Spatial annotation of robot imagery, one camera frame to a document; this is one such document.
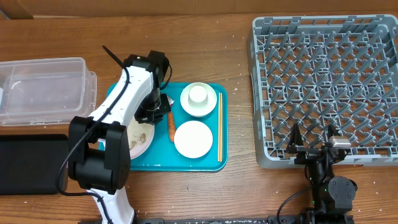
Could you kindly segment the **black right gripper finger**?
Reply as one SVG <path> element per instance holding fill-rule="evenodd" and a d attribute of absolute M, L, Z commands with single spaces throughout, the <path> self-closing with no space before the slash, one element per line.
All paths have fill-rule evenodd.
<path fill-rule="evenodd" d="M 286 153 L 297 153 L 297 147 L 303 146 L 302 136 L 297 123 L 292 126 L 289 143 L 286 147 Z"/>
<path fill-rule="evenodd" d="M 327 126 L 327 136 L 328 136 L 328 139 L 330 139 L 333 136 L 341 136 L 341 134 L 338 132 L 338 130 L 332 124 L 329 124 Z"/>

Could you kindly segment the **large white round plate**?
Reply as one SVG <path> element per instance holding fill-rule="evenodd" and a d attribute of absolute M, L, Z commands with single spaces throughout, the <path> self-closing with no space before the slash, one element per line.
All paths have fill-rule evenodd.
<path fill-rule="evenodd" d="M 155 133 L 153 124 L 138 123 L 132 119 L 127 127 L 130 158 L 135 159 L 150 146 Z"/>

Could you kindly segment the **white upside-down cup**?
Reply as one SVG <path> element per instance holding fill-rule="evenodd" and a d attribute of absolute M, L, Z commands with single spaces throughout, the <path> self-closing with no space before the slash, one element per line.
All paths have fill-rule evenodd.
<path fill-rule="evenodd" d="M 188 93 L 188 99 L 196 105 L 205 103 L 207 100 L 207 91 L 202 86 L 193 86 Z"/>

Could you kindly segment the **small white round plate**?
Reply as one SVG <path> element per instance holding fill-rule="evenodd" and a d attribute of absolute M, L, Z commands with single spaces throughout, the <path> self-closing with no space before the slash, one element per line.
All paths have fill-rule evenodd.
<path fill-rule="evenodd" d="M 189 159 L 198 159 L 211 149 L 213 134 L 205 123 L 187 121 L 177 128 L 174 144 L 182 156 Z"/>

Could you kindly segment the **grey dish rack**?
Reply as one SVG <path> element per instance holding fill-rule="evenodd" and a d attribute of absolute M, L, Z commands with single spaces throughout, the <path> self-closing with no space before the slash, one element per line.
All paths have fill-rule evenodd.
<path fill-rule="evenodd" d="M 248 37 L 256 160 L 294 167 L 297 124 L 320 147 L 333 125 L 345 164 L 397 164 L 397 19 L 384 15 L 257 17 Z"/>

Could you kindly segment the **red snack wrapper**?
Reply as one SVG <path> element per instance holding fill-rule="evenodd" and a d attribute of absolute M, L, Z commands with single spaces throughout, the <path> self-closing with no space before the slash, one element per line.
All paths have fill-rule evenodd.
<path fill-rule="evenodd" d="M 168 99 L 170 107 L 173 107 L 175 101 L 169 96 L 167 97 L 167 99 Z"/>

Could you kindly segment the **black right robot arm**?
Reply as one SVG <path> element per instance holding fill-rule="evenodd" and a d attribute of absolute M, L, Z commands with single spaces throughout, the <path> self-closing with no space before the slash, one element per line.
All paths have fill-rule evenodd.
<path fill-rule="evenodd" d="M 286 199 L 278 208 L 276 219 L 282 223 L 280 212 L 293 198 L 312 192 L 312 208 L 306 208 L 290 223 L 354 223 L 347 213 L 353 208 L 357 184 L 346 177 L 336 176 L 333 164 L 343 161 L 351 148 L 350 141 L 339 134 L 333 125 L 327 127 L 328 140 L 319 148 L 305 147 L 297 123 L 292 126 L 286 151 L 295 154 L 294 163 L 303 165 L 310 186 Z"/>

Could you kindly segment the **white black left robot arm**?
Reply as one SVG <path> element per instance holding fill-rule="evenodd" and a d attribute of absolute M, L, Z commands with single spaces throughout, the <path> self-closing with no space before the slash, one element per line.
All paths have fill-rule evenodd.
<path fill-rule="evenodd" d="M 69 197 L 93 197 L 102 223 L 135 223 L 125 184 L 131 171 L 127 127 L 132 120 L 157 124 L 171 107 L 162 90 L 172 76 L 172 66 L 163 52 L 148 56 L 131 54 L 120 60 L 121 76 L 103 103 L 87 117 L 74 117 L 69 125 L 69 153 L 55 179 L 57 191 Z M 82 192 L 66 192 L 60 173 L 78 182 Z"/>

